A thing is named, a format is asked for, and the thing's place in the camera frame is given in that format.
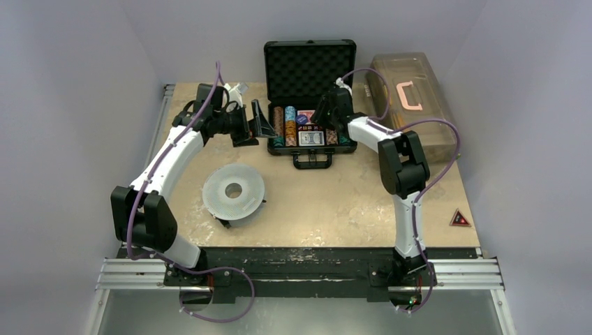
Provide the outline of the blue small blind button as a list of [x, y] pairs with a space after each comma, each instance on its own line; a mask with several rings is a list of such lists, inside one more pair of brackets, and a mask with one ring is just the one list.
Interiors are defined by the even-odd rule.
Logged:
[[296, 116], [296, 122], [298, 125], [306, 125], [309, 123], [309, 118], [305, 114], [299, 114]]

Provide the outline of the black poker set case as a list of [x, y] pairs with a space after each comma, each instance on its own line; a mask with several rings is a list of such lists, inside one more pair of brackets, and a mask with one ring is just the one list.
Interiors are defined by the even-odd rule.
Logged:
[[[267, 85], [267, 115], [273, 126], [273, 109], [293, 106], [296, 110], [314, 110], [321, 96], [334, 87], [336, 79], [355, 68], [357, 45], [351, 39], [269, 41], [263, 47]], [[273, 156], [289, 156], [299, 170], [327, 169], [336, 154], [351, 154], [356, 142], [338, 134], [338, 145], [300, 147], [300, 131], [322, 131], [326, 128], [314, 123], [297, 125], [297, 146], [273, 147], [268, 140], [267, 150]]]

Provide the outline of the red triangle warning sticker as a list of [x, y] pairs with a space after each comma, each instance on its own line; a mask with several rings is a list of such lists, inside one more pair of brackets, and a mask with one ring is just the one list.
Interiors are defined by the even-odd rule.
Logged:
[[454, 215], [450, 221], [451, 226], [457, 227], [471, 227], [472, 224], [468, 221], [468, 219], [462, 214], [460, 209], [456, 209]]

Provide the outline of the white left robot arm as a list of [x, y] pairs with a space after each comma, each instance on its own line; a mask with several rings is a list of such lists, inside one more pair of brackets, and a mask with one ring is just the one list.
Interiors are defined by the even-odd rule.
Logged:
[[167, 200], [187, 165], [215, 135], [229, 135], [234, 147], [256, 146], [276, 133], [262, 115], [258, 100], [251, 102], [248, 119], [242, 95], [244, 83], [234, 86], [199, 84], [194, 100], [172, 121], [168, 137], [145, 170], [129, 186], [118, 186], [110, 195], [114, 230], [132, 260], [160, 255], [182, 266], [181, 276], [190, 285], [204, 283], [208, 266], [199, 247], [177, 231], [177, 221]]

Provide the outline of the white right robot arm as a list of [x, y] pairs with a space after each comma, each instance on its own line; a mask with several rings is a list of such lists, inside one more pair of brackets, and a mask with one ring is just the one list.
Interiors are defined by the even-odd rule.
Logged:
[[350, 91], [339, 87], [321, 96], [311, 120], [378, 154], [380, 179], [394, 203], [396, 239], [392, 275], [399, 283], [410, 283], [427, 265], [421, 197], [430, 171], [418, 134], [386, 128], [367, 115], [354, 112]]

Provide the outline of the red playing card deck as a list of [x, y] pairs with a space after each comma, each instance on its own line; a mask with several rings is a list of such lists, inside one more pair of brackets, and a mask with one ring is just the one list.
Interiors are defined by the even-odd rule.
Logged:
[[307, 115], [309, 118], [309, 123], [311, 123], [311, 117], [313, 116], [314, 112], [315, 112], [314, 110], [298, 110], [297, 115], [299, 115], [299, 114]]

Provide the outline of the peach chip stack right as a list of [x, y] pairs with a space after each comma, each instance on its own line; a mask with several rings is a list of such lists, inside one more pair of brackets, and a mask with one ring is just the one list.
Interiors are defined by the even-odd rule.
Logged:
[[327, 145], [338, 145], [339, 143], [339, 136], [337, 134], [336, 131], [330, 130], [330, 129], [326, 129], [325, 130], [325, 135], [326, 135], [326, 143]]

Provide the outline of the long brown chip stack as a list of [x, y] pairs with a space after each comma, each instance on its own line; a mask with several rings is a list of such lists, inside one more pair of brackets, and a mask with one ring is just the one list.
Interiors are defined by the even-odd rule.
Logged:
[[276, 137], [273, 139], [273, 147], [283, 147], [284, 146], [284, 131], [283, 131], [283, 121], [284, 117], [284, 110], [281, 106], [276, 106], [273, 109], [273, 126], [276, 132]]

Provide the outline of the blue playing card deck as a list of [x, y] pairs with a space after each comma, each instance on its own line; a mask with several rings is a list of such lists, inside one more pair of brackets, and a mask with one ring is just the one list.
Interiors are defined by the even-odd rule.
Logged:
[[325, 134], [322, 131], [300, 131], [298, 133], [300, 147], [315, 147], [325, 145]]

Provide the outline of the orange yellow chip stack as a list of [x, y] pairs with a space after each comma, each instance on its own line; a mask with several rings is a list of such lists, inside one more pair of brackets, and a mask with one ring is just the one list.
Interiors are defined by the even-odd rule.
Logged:
[[295, 121], [289, 120], [285, 122], [285, 144], [287, 147], [297, 146], [297, 125]]

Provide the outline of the light blue chip stack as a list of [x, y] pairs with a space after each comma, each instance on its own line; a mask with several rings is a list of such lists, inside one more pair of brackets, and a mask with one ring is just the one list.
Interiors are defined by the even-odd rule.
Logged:
[[285, 122], [289, 122], [289, 121], [295, 122], [296, 116], [297, 116], [297, 110], [295, 107], [293, 107], [293, 106], [286, 106], [285, 107], [285, 109], [284, 109], [284, 121]]

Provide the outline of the translucent plastic toolbox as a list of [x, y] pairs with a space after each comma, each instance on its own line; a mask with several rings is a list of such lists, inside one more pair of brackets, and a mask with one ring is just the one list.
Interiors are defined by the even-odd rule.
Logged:
[[[451, 121], [449, 105], [425, 53], [377, 54], [366, 73], [367, 95], [372, 97], [375, 113], [388, 115], [380, 124], [398, 129], [423, 119]], [[410, 128], [419, 136], [427, 162], [444, 165], [450, 161], [456, 145], [453, 131], [446, 125], [429, 122]]]

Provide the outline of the aluminium frame rail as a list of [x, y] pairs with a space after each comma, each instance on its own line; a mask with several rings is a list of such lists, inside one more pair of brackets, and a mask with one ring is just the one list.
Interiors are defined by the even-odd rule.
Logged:
[[437, 290], [503, 290], [496, 259], [432, 260]]

